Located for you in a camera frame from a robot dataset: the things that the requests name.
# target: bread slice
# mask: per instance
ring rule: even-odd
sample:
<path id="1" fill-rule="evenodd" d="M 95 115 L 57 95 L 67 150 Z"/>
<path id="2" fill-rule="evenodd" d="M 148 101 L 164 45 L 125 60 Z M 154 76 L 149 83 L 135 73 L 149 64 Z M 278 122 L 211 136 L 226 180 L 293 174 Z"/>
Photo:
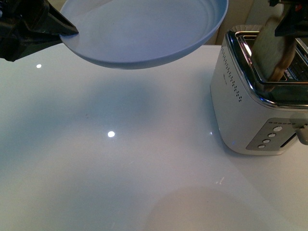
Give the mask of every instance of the bread slice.
<path id="1" fill-rule="evenodd" d="M 252 61 L 265 82 L 279 81 L 295 56 L 294 37 L 275 37 L 280 21 L 278 17 L 269 18 L 252 47 Z"/>

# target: white countertop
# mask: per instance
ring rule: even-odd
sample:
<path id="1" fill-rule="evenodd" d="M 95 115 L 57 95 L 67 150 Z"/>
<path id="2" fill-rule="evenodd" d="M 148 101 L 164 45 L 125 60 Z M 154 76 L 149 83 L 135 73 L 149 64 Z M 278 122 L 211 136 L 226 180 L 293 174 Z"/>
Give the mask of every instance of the white countertop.
<path id="1" fill-rule="evenodd" d="M 246 156 L 220 139 L 219 50 L 143 70 L 63 44 L 1 60 L 0 230 L 308 230 L 307 147 Z"/>

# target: white toaster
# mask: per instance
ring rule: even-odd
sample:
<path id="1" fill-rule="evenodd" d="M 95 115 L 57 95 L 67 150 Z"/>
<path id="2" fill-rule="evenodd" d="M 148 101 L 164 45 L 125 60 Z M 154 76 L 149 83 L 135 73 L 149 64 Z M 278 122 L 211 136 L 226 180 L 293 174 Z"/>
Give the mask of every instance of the white toaster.
<path id="1" fill-rule="evenodd" d="M 308 145 L 307 47 L 298 39 L 283 79 L 263 82 L 251 60 L 258 34 L 251 29 L 234 27 L 221 46 L 210 85 L 220 135 L 241 154 L 279 155 L 297 140 Z"/>

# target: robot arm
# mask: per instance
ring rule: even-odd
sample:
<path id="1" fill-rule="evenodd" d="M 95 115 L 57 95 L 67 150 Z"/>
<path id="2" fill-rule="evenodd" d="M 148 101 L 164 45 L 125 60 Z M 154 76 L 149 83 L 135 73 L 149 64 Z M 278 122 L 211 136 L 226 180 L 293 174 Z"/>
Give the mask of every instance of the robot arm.
<path id="1" fill-rule="evenodd" d="M 0 58 L 15 61 L 78 31 L 47 0 L 0 0 Z"/>
<path id="2" fill-rule="evenodd" d="M 308 37 L 307 0 L 269 0 L 270 6 L 289 5 L 289 10 L 275 30 L 275 36 Z"/>

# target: light blue plate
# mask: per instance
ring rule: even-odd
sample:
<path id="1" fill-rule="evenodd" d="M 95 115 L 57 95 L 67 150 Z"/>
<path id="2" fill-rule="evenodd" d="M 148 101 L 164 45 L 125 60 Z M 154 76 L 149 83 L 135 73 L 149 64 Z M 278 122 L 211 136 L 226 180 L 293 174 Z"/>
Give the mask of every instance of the light blue plate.
<path id="1" fill-rule="evenodd" d="M 142 69 L 170 63 L 203 45 L 228 0 L 67 0 L 61 13 L 78 29 L 61 37 L 97 65 Z"/>

